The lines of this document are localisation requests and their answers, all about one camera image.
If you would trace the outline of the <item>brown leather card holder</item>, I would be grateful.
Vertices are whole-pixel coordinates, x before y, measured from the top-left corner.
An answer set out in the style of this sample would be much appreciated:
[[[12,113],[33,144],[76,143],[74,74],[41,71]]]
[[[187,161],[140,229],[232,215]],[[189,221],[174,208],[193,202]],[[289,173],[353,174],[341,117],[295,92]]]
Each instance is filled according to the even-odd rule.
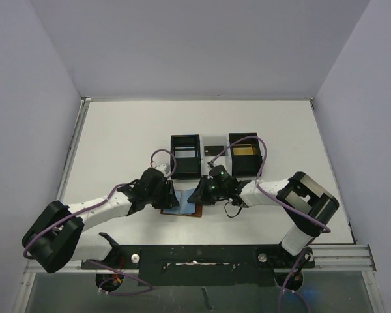
[[[178,205],[170,209],[162,209],[162,215],[173,216],[188,216],[201,218],[203,213],[203,206],[194,203],[188,203],[188,198],[194,193],[195,189],[190,190],[176,190],[175,196],[178,200]]]

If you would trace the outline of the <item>black white card sorting tray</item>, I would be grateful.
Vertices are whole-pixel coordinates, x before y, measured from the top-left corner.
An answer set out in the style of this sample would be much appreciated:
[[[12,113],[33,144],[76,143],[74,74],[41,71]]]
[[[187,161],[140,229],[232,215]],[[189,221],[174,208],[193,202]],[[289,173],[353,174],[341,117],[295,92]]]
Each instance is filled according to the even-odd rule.
[[[219,165],[232,176],[255,177],[267,158],[267,147],[255,132],[172,135],[170,151],[176,180],[200,179]]]

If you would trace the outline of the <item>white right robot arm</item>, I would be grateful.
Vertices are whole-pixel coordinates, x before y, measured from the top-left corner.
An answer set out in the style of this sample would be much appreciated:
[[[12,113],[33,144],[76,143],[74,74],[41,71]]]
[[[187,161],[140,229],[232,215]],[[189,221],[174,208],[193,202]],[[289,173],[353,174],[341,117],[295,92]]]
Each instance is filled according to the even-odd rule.
[[[338,200],[302,171],[279,181],[239,180],[223,166],[216,166],[204,175],[188,203],[214,205],[228,201],[238,208],[280,205],[294,225],[286,233],[277,250],[278,261],[293,266],[300,252],[322,233],[330,233],[328,222],[339,209]]]

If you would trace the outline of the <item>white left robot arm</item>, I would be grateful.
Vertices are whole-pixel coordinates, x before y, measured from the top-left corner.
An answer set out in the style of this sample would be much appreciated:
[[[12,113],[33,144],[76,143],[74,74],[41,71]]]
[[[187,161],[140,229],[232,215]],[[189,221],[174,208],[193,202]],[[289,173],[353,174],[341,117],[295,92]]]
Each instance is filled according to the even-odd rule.
[[[97,260],[117,265],[120,252],[107,235],[84,235],[87,230],[114,218],[142,211],[172,208],[178,204],[167,164],[147,168],[140,179],[115,185],[106,196],[65,205],[49,203],[22,238],[23,256],[36,260],[47,273],[55,273],[74,260]]]

